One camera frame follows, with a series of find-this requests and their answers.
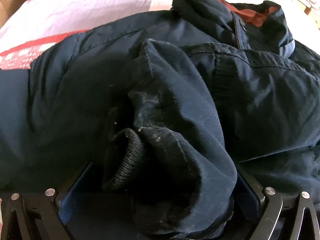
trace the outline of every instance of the jacket collar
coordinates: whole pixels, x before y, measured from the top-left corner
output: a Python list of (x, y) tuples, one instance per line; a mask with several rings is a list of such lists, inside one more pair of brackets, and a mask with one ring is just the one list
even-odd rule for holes
[[(231, 4), (238, 10), (250, 9), (258, 13), (265, 12), (270, 7), (278, 8), (270, 13), (261, 27), (260, 33), (270, 52), (283, 57), (289, 57), (295, 47), (295, 42), (288, 29), (284, 12), (280, 5), (272, 1), (264, 1), (262, 4)], [(255, 49), (248, 43), (248, 33), (242, 28), (236, 31), (234, 14), (218, 0), (173, 0), (172, 9), (195, 25), (200, 30), (215, 38), (218, 42), (239, 47), (239, 40), (244, 48)]]

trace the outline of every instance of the red pattern fabric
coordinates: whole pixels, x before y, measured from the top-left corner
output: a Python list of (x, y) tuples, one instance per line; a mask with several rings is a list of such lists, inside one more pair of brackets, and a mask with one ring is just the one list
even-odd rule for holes
[(0, 69), (29, 69), (30, 63), (39, 57), (44, 51), (74, 33), (81, 33), (85, 31), (87, 30), (59, 34), (35, 41), (28, 41), (25, 44), (1, 52)]
[(257, 27), (262, 26), (262, 24), (265, 22), (265, 20), (267, 19), (270, 13), (274, 13), (278, 10), (277, 7), (271, 6), (269, 9), (265, 11), (265, 13), (261, 14), (250, 9), (238, 10), (236, 7), (227, 3), (225, 0), (218, 0), (218, 1), (223, 3), (225, 6), (227, 6), (230, 11), (239, 15), (246, 23), (252, 23)]

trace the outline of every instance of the stitching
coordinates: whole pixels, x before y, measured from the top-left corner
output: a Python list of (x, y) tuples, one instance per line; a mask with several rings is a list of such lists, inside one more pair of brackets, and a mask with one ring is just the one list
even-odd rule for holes
[[(193, 54), (190, 54), (189, 57), (192, 57), (193, 55), (196, 55), (196, 54), (199, 54), (199, 53), (216, 54), (215, 52), (197, 51), (197, 52), (195, 52), (195, 53), (193, 53)], [(302, 70), (299, 70), (299, 69), (291, 69), (291, 68), (287, 68), (287, 67), (283, 67), (283, 66), (270, 66), (270, 65), (269, 65), (269, 66), (256, 67), (256, 66), (250, 65), (249, 62), (243, 60), (242, 58), (240, 58), (240, 57), (238, 57), (238, 56), (236, 56), (236, 55), (230, 55), (230, 54), (227, 54), (227, 53), (219, 53), (219, 55), (226, 55), (226, 56), (236, 57), (236, 58), (238, 58), (239, 60), (242, 60), (243, 62), (247, 63), (247, 64), (249, 65), (249, 67), (251, 67), (251, 68), (281, 68), (281, 69), (286, 69), (286, 70), (301, 72), (301, 73), (304, 73), (304, 74), (306, 74), (306, 75), (308, 75), (308, 76), (312, 76), (313, 78), (317, 79), (317, 77), (315, 77), (314, 75), (312, 75), (312, 74), (309, 73), (309, 72), (303, 71), (303, 69), (302, 69)]]
[(110, 38), (110, 39), (108, 39), (108, 40), (104, 40), (104, 41), (99, 42), (99, 43), (93, 43), (93, 44), (91, 44), (91, 45), (87, 48), (87, 50), (81, 51), (78, 56), (83, 55), (84, 53), (88, 52), (88, 51), (91, 50), (91, 49), (94, 49), (94, 48), (97, 47), (97, 46), (104, 45), (104, 44), (106, 44), (106, 43), (108, 43), (108, 42), (111, 42), (111, 41), (115, 41), (115, 40), (117, 40), (117, 39), (120, 39), (120, 38), (122, 38), (122, 37), (124, 37), (124, 36), (126, 36), (126, 35), (139, 32), (139, 31), (143, 30), (145, 27), (146, 27), (146, 26), (144, 26), (143, 28), (140, 28), (140, 29), (138, 29), (138, 30), (134, 30), (134, 31), (132, 31), (132, 32), (129, 32), (129, 33), (127, 33), (127, 32), (122, 32), (122, 33), (120, 33), (119, 35), (117, 35), (117, 36), (115, 36), (115, 37), (112, 37), (112, 38)]
[(73, 56), (74, 56), (74, 54), (75, 54), (76, 46), (77, 46), (77, 44), (78, 44), (78, 42), (79, 42), (79, 39), (80, 39), (80, 36), (81, 36), (81, 35), (82, 35), (82, 33), (80, 33), (79, 36), (78, 36), (78, 39), (77, 39), (76, 44), (75, 44), (75, 47), (73, 48), (72, 55), (71, 55), (70, 59), (68, 60), (68, 63), (66, 64), (66, 66), (65, 66), (65, 68), (64, 68), (64, 72), (66, 72), (66, 70), (68, 69), (69, 63), (70, 63), (71, 59), (73, 58)]
[(232, 19), (233, 19), (233, 24), (234, 24), (234, 26), (235, 26), (235, 33), (236, 33), (235, 38), (236, 38), (236, 42), (237, 42), (237, 45), (238, 45), (238, 49), (242, 49), (242, 48), (240, 47), (240, 41), (239, 41), (239, 38), (238, 38), (237, 19), (236, 19), (236, 16), (234, 15), (234, 13), (232, 13)]
[(147, 46), (144, 46), (143, 52), (144, 52), (144, 55), (145, 55), (146, 58), (147, 58), (148, 68), (149, 68), (149, 70), (150, 70), (151, 77), (153, 78), (153, 70), (152, 70), (152, 68), (151, 68), (150, 57), (149, 57), (149, 55), (148, 55), (148, 53), (147, 53)]

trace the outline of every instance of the snap button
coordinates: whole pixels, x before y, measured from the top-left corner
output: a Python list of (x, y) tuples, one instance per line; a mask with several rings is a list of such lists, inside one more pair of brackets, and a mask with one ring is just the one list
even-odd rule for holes
[(240, 25), (241, 25), (242, 29), (246, 32), (247, 29), (245, 28), (245, 23), (244, 23), (244, 21), (240, 21)]

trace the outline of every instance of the wrinkled fabric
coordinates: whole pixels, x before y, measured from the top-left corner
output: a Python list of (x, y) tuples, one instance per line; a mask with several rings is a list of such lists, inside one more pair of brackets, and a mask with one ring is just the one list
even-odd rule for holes
[(224, 4), (231, 12), (235, 12), (237, 15), (239, 15), (244, 20), (244, 22), (252, 23), (256, 27), (261, 27), (265, 20), (268, 18), (268, 14), (271, 14), (278, 10), (277, 7), (270, 7), (264, 13), (258, 13), (251, 9), (238, 10), (236, 7), (227, 3), (225, 0), (218, 1)]
[(233, 160), (318, 203), (320, 57), (292, 39), (279, 5), (233, 6), (278, 10), (256, 27), (217, 0), (173, 0), (70, 36), (30, 70), (0, 71), (1, 191), (57, 187), (87, 160), (112, 175), (108, 138), (130, 128), (150, 161), (132, 184), (146, 234), (220, 236)]

